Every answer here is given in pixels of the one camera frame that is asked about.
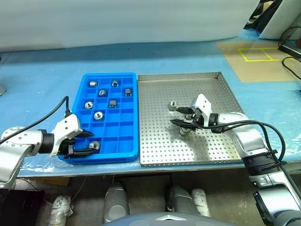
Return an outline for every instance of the metal sheet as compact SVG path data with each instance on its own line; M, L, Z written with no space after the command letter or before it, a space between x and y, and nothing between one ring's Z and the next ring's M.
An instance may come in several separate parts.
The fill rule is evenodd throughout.
M242 112L221 72L139 75L140 162L143 166L170 166L240 162L230 138L210 130L181 136L171 119L184 115L169 111L170 101L190 106L203 93L215 113Z

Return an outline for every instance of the metal nut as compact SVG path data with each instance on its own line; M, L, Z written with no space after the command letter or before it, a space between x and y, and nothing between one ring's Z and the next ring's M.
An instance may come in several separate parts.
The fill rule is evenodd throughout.
M181 134L182 136L185 136L185 135L189 134L190 131L191 131L191 129L180 127L180 134Z
M118 84L117 79L114 79L114 80L112 81L112 87L118 87L118 86L119 86L119 84Z
M185 119L187 119L187 120L192 120L191 114L186 114L186 115L185 115Z
M132 91L130 88L127 88L126 90L124 90L125 96L126 97L130 97L132 95Z
M99 150L100 149L100 143L98 141L92 141L89 144L89 148L95 149L95 150Z
M91 109L93 107L93 102L89 101L85 103L85 108L86 109Z
M109 108L116 108L116 107L117 107L117 101L116 100L110 100Z
M177 103L177 102L175 102L175 101L169 102L169 104L168 104L168 109L169 109L170 111L174 111L174 110L177 109L177 108L178 108L178 103Z
M94 119L99 120L103 118L103 113L102 112L95 112L94 114Z
M99 91L98 95L99 95L100 97L104 97L104 96L107 95L107 91L106 91L105 89L102 89L102 90Z
M97 82L96 81L90 81L90 87L96 87Z

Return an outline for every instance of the yellow tape marking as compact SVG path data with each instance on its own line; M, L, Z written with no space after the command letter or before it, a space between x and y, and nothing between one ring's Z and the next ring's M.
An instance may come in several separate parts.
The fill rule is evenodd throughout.
M261 50L269 59L258 59L258 60L249 60L245 54L243 53L243 50ZM269 62L269 61L281 61L282 59L274 59L272 58L266 51L265 49L278 49L278 47L262 47L262 48L238 48L238 52L241 54L241 56L244 58L246 62Z

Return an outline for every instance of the metal part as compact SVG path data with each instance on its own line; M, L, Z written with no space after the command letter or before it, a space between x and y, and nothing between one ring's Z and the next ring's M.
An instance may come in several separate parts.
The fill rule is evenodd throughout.
M97 86L97 82L96 81L90 81L90 87L96 87Z
M300 226L301 225L301 211L291 210L285 211L278 215L274 226Z
M264 203L272 222L275 221L276 213L285 210L300 210L295 199L285 186L260 189L255 195L259 195Z
M102 112L95 112L94 114L94 119L99 120L103 118L103 113Z
M89 132L89 131L87 131L85 129L82 129L82 132L80 134L78 134L76 136L76 138L87 138L87 137L91 137L93 135L94 135L93 133L91 133L91 132Z
M59 121L51 131L54 134L54 144L50 156L57 155L62 141L72 139L82 133L79 119L76 115L71 114L67 118Z
M93 107L93 102L88 101L88 102L85 103L85 108L86 109L91 109L92 107Z
M114 79L112 81L112 87L118 87L119 86L119 83L118 83L118 80L117 79Z
M186 136L186 135L189 134L190 132L191 132L191 129L180 127L180 134L181 134L182 136Z
M267 174L249 176L249 178L252 184L257 188L272 186L272 182Z
M176 101L170 101L168 104L168 109L170 111L174 111L175 109L178 108L178 103Z
M68 146L68 155L73 155L74 154L74 148L72 145Z
M129 215L127 194L119 183L111 185L104 199L103 223L108 223L118 218Z
M117 107L117 101L116 100L110 100L109 108L116 108L116 107Z
M100 97L104 97L104 96L107 95L107 91L106 91L105 89L102 89L102 90L99 91L98 95L99 95Z
M185 115L185 119L187 119L187 120L192 120L192 117L191 117L190 114L186 114L186 115Z
M242 112L221 73L139 75L140 161L143 166L241 162L232 140L208 129L181 136L169 122L181 114L166 111L170 99L190 106L200 92L213 112Z
M221 113L218 116L218 125L248 119L249 118L242 113ZM225 134L232 139L232 142L241 158L268 151L265 147L261 134L252 125L245 125L231 129L225 132Z
M98 141L92 141L89 144L89 148L95 149L95 150L99 150L100 149L100 143Z
M193 99L192 106L194 106L196 109L198 108L202 112L202 116L204 117L204 126L208 126L209 117L212 113L211 103L209 100L205 97L204 94L199 94L197 99Z
M294 189L291 185L291 183L288 181L286 175L284 174L283 171L275 172L275 173L269 173L268 174L271 182L273 185L285 185L286 188L289 190L289 192L292 194L294 197L297 205L301 209L301 200L298 198L296 192L294 192Z
M124 94L126 97L131 97L132 96L132 91L130 88L127 88L126 90L124 90Z
M1 139L22 128L7 129L3 132ZM35 155L42 144L42 139L43 135L40 130L29 129L0 145L0 188L12 188L24 157Z

